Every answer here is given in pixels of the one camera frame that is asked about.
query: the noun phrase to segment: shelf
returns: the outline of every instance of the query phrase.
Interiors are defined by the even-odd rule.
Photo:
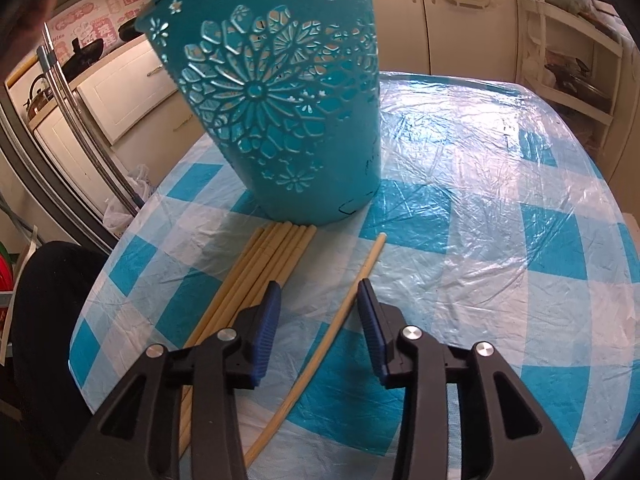
[[[602,110],[598,110],[597,108],[585,103],[584,101],[580,101],[569,94],[565,94],[555,88],[550,88],[548,86],[539,83],[533,78],[526,77],[525,80],[531,87],[533,91],[538,94],[543,99],[548,99],[555,103],[568,106],[581,114],[585,114],[587,117],[598,121],[599,123],[604,124],[605,126],[609,126],[611,121],[613,120],[613,116],[604,113]]]
[[[596,43],[604,46],[607,50],[610,50],[618,57],[622,57],[622,45],[612,40],[606,34],[600,32],[587,20],[574,16],[559,7],[553,6],[540,0],[524,0],[524,10],[528,12],[535,12],[536,14],[544,14],[552,20],[564,23],[568,27],[571,27],[578,32],[584,34],[588,38],[591,38]]]

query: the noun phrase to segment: white shelf unit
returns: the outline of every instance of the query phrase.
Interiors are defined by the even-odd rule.
[[[616,99],[618,96],[618,87],[620,85],[620,69],[622,66],[622,40],[620,35],[616,34],[616,40],[611,39],[606,34],[600,32],[594,25],[587,20],[574,16],[573,14],[553,6],[545,0],[521,0],[522,9],[525,11],[526,19],[530,14],[535,14],[540,19],[540,36],[538,38],[530,38],[537,45],[538,50],[538,74],[536,78],[531,76],[523,76],[524,82],[543,99],[553,101],[555,103],[569,107],[581,114],[590,117],[598,123],[596,130],[598,131],[598,139],[596,140],[596,148],[599,150],[604,145],[609,131],[609,126],[613,120],[613,111],[616,107]],[[593,41],[593,59],[591,63],[591,75],[595,76],[598,66],[598,56],[608,55],[615,59],[615,74],[611,89],[611,107],[609,113],[587,104],[569,94],[561,92],[555,88],[546,86],[543,83],[543,74],[546,63],[547,49],[547,22],[546,20],[554,20],[562,23],[573,30],[582,34],[585,38]]]

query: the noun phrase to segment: metal pole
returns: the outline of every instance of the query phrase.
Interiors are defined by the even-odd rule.
[[[49,27],[47,27],[46,23],[43,26],[42,35],[44,38],[46,50],[48,50],[49,52],[54,52],[53,41],[51,40]],[[124,188],[124,190],[129,194],[129,196],[133,200],[133,203],[137,206],[137,208],[142,208],[142,206],[145,205],[145,202],[140,198],[140,195],[136,193],[136,191],[131,187],[131,184],[127,181],[126,177],[122,173],[120,173],[119,168],[115,165],[114,161],[111,160],[111,157],[104,149],[104,146],[94,137],[94,134],[91,131],[91,129],[84,124],[84,121],[82,120],[82,115],[81,115],[82,111],[78,105],[78,102],[76,102],[76,98],[73,95],[71,88],[69,88],[69,84],[66,81],[66,78],[62,72],[62,67],[60,66],[60,63],[58,62],[57,58],[54,60],[53,63],[51,63],[51,68],[54,74],[57,76],[60,87],[62,88],[62,92],[66,98],[66,101],[69,104],[71,114],[75,116],[75,119],[77,121],[76,125],[79,127],[80,130],[84,130],[84,132],[87,134],[92,145],[100,155],[100,158],[111,170],[111,173],[113,173],[113,175],[116,177],[117,181]]]
[[[116,195],[118,200],[122,202],[122,205],[127,209],[127,211],[129,211],[133,216],[137,215],[138,211],[133,206],[133,204],[129,201],[126,195],[124,195],[124,193],[118,187],[118,185],[113,181],[113,179],[107,174],[103,165],[100,164],[97,157],[95,156],[95,153],[92,152],[91,147],[89,146],[89,144],[86,142],[86,139],[82,135],[81,127],[76,123],[75,117],[73,117],[72,113],[66,107],[66,103],[64,102],[64,98],[62,95],[62,90],[58,86],[58,82],[53,74],[52,66],[49,63],[49,60],[47,59],[47,54],[45,53],[44,48],[38,47],[37,54],[38,54],[38,59],[40,60],[40,64],[42,65],[42,69],[44,71],[45,77],[47,78],[47,82],[49,83],[49,86],[51,87],[51,90],[53,92],[53,97],[58,102],[58,108],[60,108],[60,111],[62,112],[62,115],[65,118],[65,121],[71,128],[71,131],[74,134],[74,137],[82,147],[84,154],[89,158],[91,163],[94,165],[94,168],[100,174],[100,176],[102,177],[106,185],[109,186],[109,188],[113,191],[113,193]]]

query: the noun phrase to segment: checkered tablecloth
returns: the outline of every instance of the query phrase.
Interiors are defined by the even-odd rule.
[[[519,86],[398,74],[381,85],[380,190],[318,230],[284,288],[267,376],[237,394],[243,444],[289,391],[384,231],[371,276],[380,300],[442,342],[495,343],[593,478],[640,411],[640,265],[609,188],[558,115]],[[200,139],[122,237],[76,325],[70,368],[92,410],[151,342],[183,345],[265,223]],[[402,395],[377,383],[352,315],[249,476],[390,478]]]

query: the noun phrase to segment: kitchen cabinet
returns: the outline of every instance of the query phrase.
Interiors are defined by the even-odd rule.
[[[424,0],[431,73],[514,82],[518,51],[517,0],[485,8]]]
[[[113,193],[82,151],[60,109],[54,108],[33,133],[60,173],[68,176],[69,186],[102,217]]]
[[[84,104],[111,144],[177,91],[151,44],[142,37],[135,41],[78,84]]]
[[[638,116],[629,135],[624,151],[613,176],[609,180],[609,187],[620,206],[620,210],[631,213],[636,219],[640,218],[640,121]]]
[[[623,55],[620,69],[618,98],[613,110],[613,120],[602,149],[598,152],[596,163],[604,178],[611,180],[632,134],[640,132],[638,101],[640,100],[640,51],[636,47],[622,20],[601,12],[601,20],[618,31],[622,40]]]
[[[430,73],[422,0],[373,0],[380,70]]]
[[[149,182],[157,186],[203,134],[200,121],[176,92],[134,124],[111,149],[129,171],[146,164]]]

